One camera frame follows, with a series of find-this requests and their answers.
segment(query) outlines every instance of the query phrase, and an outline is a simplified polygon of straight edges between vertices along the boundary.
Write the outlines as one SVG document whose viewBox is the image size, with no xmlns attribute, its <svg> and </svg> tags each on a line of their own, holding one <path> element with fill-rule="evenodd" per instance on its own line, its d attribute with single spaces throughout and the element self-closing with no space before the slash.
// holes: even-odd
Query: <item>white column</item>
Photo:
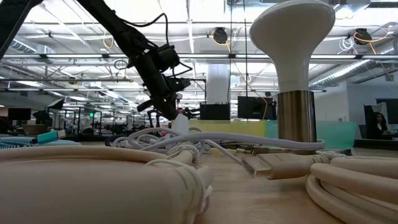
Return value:
<svg viewBox="0 0 398 224">
<path fill-rule="evenodd" d="M 207 104 L 227 104 L 230 102 L 228 64 L 209 64 L 206 80 Z"/>
</svg>

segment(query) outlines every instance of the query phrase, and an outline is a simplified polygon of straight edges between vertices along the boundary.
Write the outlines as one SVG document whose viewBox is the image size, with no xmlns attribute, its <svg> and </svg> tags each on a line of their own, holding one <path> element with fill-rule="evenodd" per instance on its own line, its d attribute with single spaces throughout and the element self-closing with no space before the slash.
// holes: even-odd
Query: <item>teal panel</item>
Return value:
<svg viewBox="0 0 398 224">
<path fill-rule="evenodd" d="M 317 137 L 326 142 L 327 149 L 349 149 L 354 146 L 358 125 L 355 122 L 317 121 Z M 268 138 L 278 138 L 277 121 L 266 122 Z"/>
</svg>

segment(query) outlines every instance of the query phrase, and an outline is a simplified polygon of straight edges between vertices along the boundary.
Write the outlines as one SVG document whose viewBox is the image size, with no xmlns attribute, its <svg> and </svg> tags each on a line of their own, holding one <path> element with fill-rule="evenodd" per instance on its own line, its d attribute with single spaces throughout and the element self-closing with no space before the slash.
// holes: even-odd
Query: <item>ceiling duct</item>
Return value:
<svg viewBox="0 0 398 224">
<path fill-rule="evenodd" d="M 394 39 L 376 49 L 378 54 L 381 55 L 390 55 L 390 54 L 398 54 L 398 39 Z M 331 69 L 323 74 L 319 74 L 316 78 L 310 80 L 310 87 L 316 86 L 328 86 L 331 84 L 336 84 L 348 78 L 354 77 L 357 74 L 366 72 L 368 70 L 372 70 L 377 66 L 377 62 L 375 60 L 359 60 L 357 62 L 340 65 L 334 69 Z"/>
<path fill-rule="evenodd" d="M 23 54 L 55 54 L 55 51 L 46 45 L 29 43 L 18 36 L 12 40 L 9 47 Z M 53 63 L 52 60 L 47 58 L 38 58 L 36 61 Z"/>
</svg>

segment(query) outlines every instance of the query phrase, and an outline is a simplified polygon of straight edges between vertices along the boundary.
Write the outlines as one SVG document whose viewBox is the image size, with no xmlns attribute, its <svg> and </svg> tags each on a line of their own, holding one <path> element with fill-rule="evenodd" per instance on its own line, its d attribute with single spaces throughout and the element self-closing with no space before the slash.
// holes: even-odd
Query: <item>fluorescent light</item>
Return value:
<svg viewBox="0 0 398 224">
<path fill-rule="evenodd" d="M 246 55 L 240 54 L 236 55 L 236 58 L 246 58 Z M 266 54 L 252 54 L 248 55 L 248 58 L 263 58 L 263 59 L 269 59 L 269 56 Z"/>
<path fill-rule="evenodd" d="M 74 99 L 74 100 L 78 100 L 78 101 L 86 101 L 88 100 L 85 97 L 81 97 L 81 96 L 69 96 L 69 98 Z"/>
<path fill-rule="evenodd" d="M 9 91 L 40 91 L 39 89 L 35 88 L 9 88 Z"/>
<path fill-rule="evenodd" d="M 39 84 L 37 82 L 32 82 L 32 81 L 18 81 L 18 83 L 24 84 L 24 85 L 29 85 L 29 86 L 32 86 L 32 87 L 42 87 L 41 84 Z"/>
<path fill-rule="evenodd" d="M 100 49 L 100 50 L 105 51 L 107 54 L 109 54 L 109 51 L 106 49 Z"/>
<path fill-rule="evenodd" d="M 229 58 L 228 54 L 179 54 L 180 58 Z"/>
<path fill-rule="evenodd" d="M 63 96 L 62 94 L 57 93 L 57 92 L 53 92 L 53 91 L 50 91 L 50 93 L 51 93 L 51 94 L 54 94 L 55 96 Z"/>
<path fill-rule="evenodd" d="M 41 58 L 37 54 L 6 54 L 3 58 Z"/>
<path fill-rule="evenodd" d="M 363 55 L 362 59 L 398 59 L 398 55 Z"/>
<path fill-rule="evenodd" d="M 115 98 L 115 99 L 118 99 L 118 98 L 119 98 L 119 95 L 116 94 L 116 93 L 113 92 L 113 91 L 106 91 L 105 93 L 106 93 L 108 96 L 112 97 L 112 98 Z"/>
<path fill-rule="evenodd" d="M 127 58 L 127 56 L 124 55 L 124 54 L 110 54 L 110 55 L 108 55 L 108 57 L 111 57 L 111 58 Z"/>
<path fill-rule="evenodd" d="M 311 59 L 354 59 L 356 55 L 311 55 Z"/>
<path fill-rule="evenodd" d="M 43 89 L 43 91 L 75 91 L 74 89 Z"/>
<path fill-rule="evenodd" d="M 48 58 L 102 58 L 100 54 L 48 54 Z"/>
</svg>

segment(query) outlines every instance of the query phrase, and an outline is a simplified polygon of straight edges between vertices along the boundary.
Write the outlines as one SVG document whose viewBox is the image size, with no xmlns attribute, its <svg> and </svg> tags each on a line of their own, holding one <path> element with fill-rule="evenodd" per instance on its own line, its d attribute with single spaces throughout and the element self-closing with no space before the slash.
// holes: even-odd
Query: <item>table surface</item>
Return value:
<svg viewBox="0 0 398 224">
<path fill-rule="evenodd" d="M 353 154 L 398 157 L 398 152 L 377 149 L 357 148 L 353 149 Z M 195 224 L 341 223 L 308 196 L 305 177 L 253 179 L 241 166 L 216 150 L 203 155 L 201 162 L 210 167 L 215 179 L 210 206 L 206 213 L 197 217 Z"/>
</svg>

